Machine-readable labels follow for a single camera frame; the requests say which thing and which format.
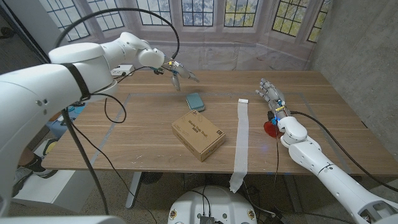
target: red object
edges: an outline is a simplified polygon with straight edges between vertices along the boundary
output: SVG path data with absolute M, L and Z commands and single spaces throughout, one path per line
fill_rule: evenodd
M 279 131 L 279 128 L 275 125 L 272 124 L 272 122 L 267 121 L 264 123 L 264 130 L 266 133 L 273 137 L 276 138 L 276 136 L 280 136 L 281 132 Z

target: gray wall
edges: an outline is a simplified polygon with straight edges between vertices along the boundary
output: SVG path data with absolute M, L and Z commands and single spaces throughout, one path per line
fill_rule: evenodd
M 322 72 L 398 161 L 397 9 L 396 0 L 334 0 L 310 70 Z

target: teal phone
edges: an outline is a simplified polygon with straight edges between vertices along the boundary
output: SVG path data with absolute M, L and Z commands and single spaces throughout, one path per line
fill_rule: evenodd
M 205 110 L 205 104 L 201 100 L 199 93 L 191 93 L 187 95 L 187 103 L 190 110 L 197 110 L 199 112 Z

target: wooden table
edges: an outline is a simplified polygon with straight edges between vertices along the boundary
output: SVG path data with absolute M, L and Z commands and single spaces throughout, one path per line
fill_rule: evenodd
M 181 92 L 170 83 L 170 74 L 136 72 L 119 86 L 116 97 L 124 102 L 127 119 L 110 123 L 104 115 L 104 102 L 89 103 L 76 126 L 100 147 L 117 169 L 156 172 L 232 173 L 238 127 L 238 98 L 249 100 L 248 174 L 271 174 L 276 170 L 276 142 L 264 132 L 269 111 L 255 90 L 266 78 L 284 92 L 288 109 L 318 118 L 346 150 L 370 173 L 398 175 L 398 163 L 365 127 L 319 72 L 196 71 L 200 83 L 180 78 Z M 171 124 L 189 112 L 186 94 L 197 92 L 205 103 L 202 114 L 226 133 L 225 143 L 204 162 L 200 162 L 172 134 Z M 120 121 L 123 113 L 109 100 L 108 114 Z M 322 151 L 336 165 L 352 175 L 363 173 L 340 151 L 312 120 L 295 116 Z M 83 146 L 95 160 L 96 170 L 110 170 L 101 154 L 80 136 Z M 43 166 L 48 169 L 86 169 L 69 132 L 65 133 Z M 296 164 L 279 143 L 280 174 L 310 174 Z

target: black strap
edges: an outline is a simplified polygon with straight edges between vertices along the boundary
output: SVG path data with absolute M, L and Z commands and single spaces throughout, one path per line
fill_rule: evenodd
M 76 68 L 76 66 L 74 66 L 72 63 L 62 63 L 61 65 L 65 66 L 69 70 L 69 72 L 73 75 L 73 77 L 75 78 L 77 85 L 79 86 L 80 91 L 81 91 L 80 101 L 89 100 L 91 98 L 91 93 L 88 90 L 86 82 L 83 79 L 83 77 L 81 76 L 81 73 Z

